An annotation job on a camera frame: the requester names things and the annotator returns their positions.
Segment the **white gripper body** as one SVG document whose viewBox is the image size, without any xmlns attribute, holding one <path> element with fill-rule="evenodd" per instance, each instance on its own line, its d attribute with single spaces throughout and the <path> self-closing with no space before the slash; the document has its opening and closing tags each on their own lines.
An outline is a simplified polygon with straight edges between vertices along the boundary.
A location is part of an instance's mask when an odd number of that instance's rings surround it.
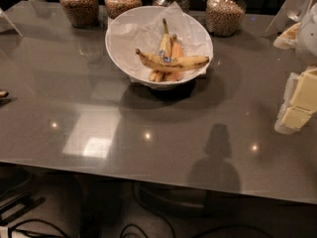
<svg viewBox="0 0 317 238">
<path fill-rule="evenodd" d="M 297 73 L 292 72 L 286 81 L 284 95 L 283 95 L 283 103 L 280 106 L 280 109 L 277 114 L 277 119 L 274 124 L 274 130 L 277 133 L 284 135 L 291 135 L 295 132 L 294 129 L 290 129 L 282 124 L 282 117 L 286 112 L 286 109 L 289 105 L 290 99 L 295 91 L 296 85 L 298 83 L 299 75 Z"/>
</svg>

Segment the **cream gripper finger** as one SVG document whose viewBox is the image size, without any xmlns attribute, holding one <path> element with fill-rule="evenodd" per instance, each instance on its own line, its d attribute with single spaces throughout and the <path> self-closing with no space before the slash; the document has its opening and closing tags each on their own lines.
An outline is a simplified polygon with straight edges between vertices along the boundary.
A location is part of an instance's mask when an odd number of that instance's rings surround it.
<svg viewBox="0 0 317 238">
<path fill-rule="evenodd" d="M 308 66 L 299 76 L 290 104 L 307 111 L 317 111 L 317 67 Z"/>
<path fill-rule="evenodd" d="M 281 123 L 292 130 L 300 130 L 311 118 L 312 113 L 299 107 L 286 107 L 281 116 Z"/>
</svg>

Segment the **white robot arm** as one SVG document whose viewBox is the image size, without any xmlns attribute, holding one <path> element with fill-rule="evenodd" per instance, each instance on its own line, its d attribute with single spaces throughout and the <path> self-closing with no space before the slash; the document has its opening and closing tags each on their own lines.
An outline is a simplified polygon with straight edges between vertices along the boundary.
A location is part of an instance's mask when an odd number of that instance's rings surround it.
<svg viewBox="0 0 317 238">
<path fill-rule="evenodd" d="M 295 49 L 295 54 L 307 65 L 300 74 L 290 74 L 284 102 L 274 124 L 276 132 L 290 135 L 298 132 L 317 113 L 317 4 L 299 23 L 277 37 L 273 45 L 284 50 Z"/>
</svg>

